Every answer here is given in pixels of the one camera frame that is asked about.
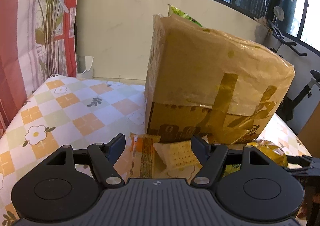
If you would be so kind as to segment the yellow clear candy packet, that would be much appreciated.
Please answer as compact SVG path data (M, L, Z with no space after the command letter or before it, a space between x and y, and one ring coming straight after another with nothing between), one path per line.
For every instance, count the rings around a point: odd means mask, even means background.
M268 140L258 140L253 141L251 143L247 143L246 146L254 146L263 154L268 156L270 159L272 159L276 164L278 164L281 167L287 167L287 157L285 152L277 145L272 143ZM234 144L234 145L228 145L228 148L230 150L242 150L244 144ZM226 165L226 169L224 172L224 177L227 175L230 175L233 172L239 171L241 168L241 160L239 162L232 162L231 164Z

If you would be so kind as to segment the cracker packet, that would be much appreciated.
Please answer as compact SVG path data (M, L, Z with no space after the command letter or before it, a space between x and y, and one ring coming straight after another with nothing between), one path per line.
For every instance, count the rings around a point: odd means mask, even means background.
M177 143L154 143L153 147L165 164L167 171L200 165L191 149L190 140Z

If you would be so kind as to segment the orange wafer snack packet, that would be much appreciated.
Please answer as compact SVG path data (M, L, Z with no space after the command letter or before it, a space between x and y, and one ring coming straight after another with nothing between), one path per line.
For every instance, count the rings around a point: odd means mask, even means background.
M152 178L155 169L154 143L159 143L160 136L148 134L130 134L131 138L131 164L128 172L129 178Z

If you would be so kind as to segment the green vegetable chips bag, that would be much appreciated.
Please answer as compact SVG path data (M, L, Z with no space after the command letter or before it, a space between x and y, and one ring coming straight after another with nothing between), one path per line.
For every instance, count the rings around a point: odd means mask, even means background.
M187 13L183 12L179 8L177 8L171 4L168 4L168 16L171 16L171 15L178 15L178 16L180 16L184 19L187 19L187 20L199 25L200 27L202 27L201 23L199 23L193 17L189 16Z

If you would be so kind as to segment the floral checkered tablecloth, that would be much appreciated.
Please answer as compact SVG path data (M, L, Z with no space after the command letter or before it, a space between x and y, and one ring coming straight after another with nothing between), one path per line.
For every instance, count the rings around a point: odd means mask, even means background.
M241 160L240 170L224 169L212 187L191 186L201 164L167 171L157 152L152 178L129 178L130 134L147 134L145 109L145 86L48 78L1 137L1 225L297 225L303 186L246 143L225 161ZM125 185L101 187L87 148L120 133L114 168Z

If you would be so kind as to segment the plastic-lined cardboard box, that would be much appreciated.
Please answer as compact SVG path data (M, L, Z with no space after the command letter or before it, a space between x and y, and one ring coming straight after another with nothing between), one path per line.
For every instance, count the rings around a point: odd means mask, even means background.
M163 143L207 136L243 144L259 137L295 76L268 48L178 15L153 17L145 128Z

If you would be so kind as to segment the small white box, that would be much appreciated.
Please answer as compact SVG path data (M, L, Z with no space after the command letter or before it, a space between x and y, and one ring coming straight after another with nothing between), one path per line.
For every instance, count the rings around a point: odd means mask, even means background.
M77 55L77 78L93 78L93 56Z

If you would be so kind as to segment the pink bamboo print curtain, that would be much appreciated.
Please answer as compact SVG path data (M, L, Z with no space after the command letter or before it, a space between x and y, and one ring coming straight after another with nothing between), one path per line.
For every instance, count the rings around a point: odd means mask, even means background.
M1 132L53 75L76 77L77 0L1 0Z

